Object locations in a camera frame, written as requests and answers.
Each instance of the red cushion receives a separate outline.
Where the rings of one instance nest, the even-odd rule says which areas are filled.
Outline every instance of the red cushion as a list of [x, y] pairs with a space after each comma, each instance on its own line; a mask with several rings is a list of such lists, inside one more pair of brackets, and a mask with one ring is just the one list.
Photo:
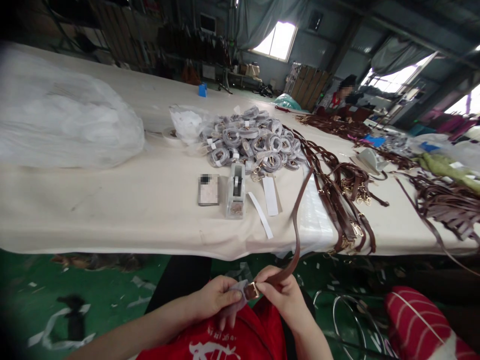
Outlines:
[[[429, 359], [434, 351], [443, 345], [442, 341], [394, 293], [405, 299], [443, 342], [452, 335], [449, 322], [433, 302], [411, 287], [395, 286], [386, 296], [385, 308], [390, 317], [389, 337], [392, 348], [401, 359]], [[480, 359], [480, 356], [459, 338], [456, 340], [456, 357], [461, 360]]]

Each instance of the white table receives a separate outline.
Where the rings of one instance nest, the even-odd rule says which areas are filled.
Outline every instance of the white table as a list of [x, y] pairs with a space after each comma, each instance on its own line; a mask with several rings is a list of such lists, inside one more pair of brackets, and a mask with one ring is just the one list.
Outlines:
[[[14, 47], [110, 84], [151, 131], [172, 126], [168, 109], [172, 104], [222, 115], [232, 114], [237, 105], [242, 111], [257, 105], [336, 154], [340, 161], [349, 161], [354, 155], [350, 142], [302, 126], [292, 114], [268, 103], [212, 90], [203, 98], [198, 96], [197, 87], [181, 82], [23, 45]], [[214, 169], [205, 158], [187, 156], [183, 150], [169, 147], [165, 139], [146, 139], [151, 145], [148, 151], [109, 170], [0, 164], [0, 247], [28, 254], [161, 253], [233, 260], [251, 253], [278, 252], [295, 243], [291, 211], [304, 178], [302, 170], [282, 169], [276, 174], [283, 212], [268, 217], [274, 235], [268, 240], [249, 199], [246, 216], [240, 221], [226, 220], [221, 206], [197, 205], [199, 175], [227, 176], [228, 167]], [[414, 194], [413, 187], [402, 181]], [[255, 194], [266, 212], [261, 183], [249, 179], [246, 190]], [[442, 253], [393, 178], [371, 184], [370, 190], [390, 203], [387, 208], [375, 202], [372, 206], [359, 205], [376, 235], [376, 255]], [[302, 247], [330, 250], [337, 235], [332, 230], [328, 235], [331, 224], [316, 226], [319, 220], [312, 209], [317, 214], [323, 212], [315, 188], [305, 196], [299, 213]], [[465, 253], [476, 248], [473, 240], [458, 241], [451, 231], [436, 225], [451, 251]]]

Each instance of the gray curtain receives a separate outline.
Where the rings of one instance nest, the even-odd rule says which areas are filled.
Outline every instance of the gray curtain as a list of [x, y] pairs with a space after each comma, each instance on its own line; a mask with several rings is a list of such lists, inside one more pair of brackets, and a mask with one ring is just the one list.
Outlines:
[[371, 59], [371, 67], [373, 72], [380, 76], [390, 75], [432, 53], [432, 50], [412, 41], [400, 41], [396, 37], [390, 37]]
[[256, 48], [278, 21], [296, 26], [309, 0], [240, 0], [236, 9], [234, 36], [239, 49]]

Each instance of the person's hand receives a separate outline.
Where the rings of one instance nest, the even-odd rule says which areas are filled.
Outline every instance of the person's hand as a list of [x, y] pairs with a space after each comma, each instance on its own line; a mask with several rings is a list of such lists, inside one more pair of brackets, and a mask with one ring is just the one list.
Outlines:
[[276, 286], [265, 282], [281, 270], [271, 265], [264, 268], [255, 278], [256, 287], [278, 309], [290, 329], [299, 330], [304, 324], [314, 319], [305, 304], [297, 280], [290, 275]]
[[[211, 318], [218, 314], [220, 310], [228, 305], [234, 304], [242, 298], [242, 293], [238, 290], [228, 291], [237, 281], [227, 276], [217, 276], [206, 284], [202, 289], [189, 295], [190, 303], [193, 308], [195, 320]], [[220, 331], [225, 329], [225, 325], [233, 329], [235, 326], [236, 313], [218, 319], [218, 328]]]

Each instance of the red and white striped fabric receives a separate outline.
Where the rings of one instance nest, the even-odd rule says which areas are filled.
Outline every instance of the red and white striped fabric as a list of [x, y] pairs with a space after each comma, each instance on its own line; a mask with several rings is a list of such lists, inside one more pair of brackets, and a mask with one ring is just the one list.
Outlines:
[[450, 328], [428, 298], [407, 286], [395, 286], [385, 298], [392, 348], [403, 360], [480, 360]]

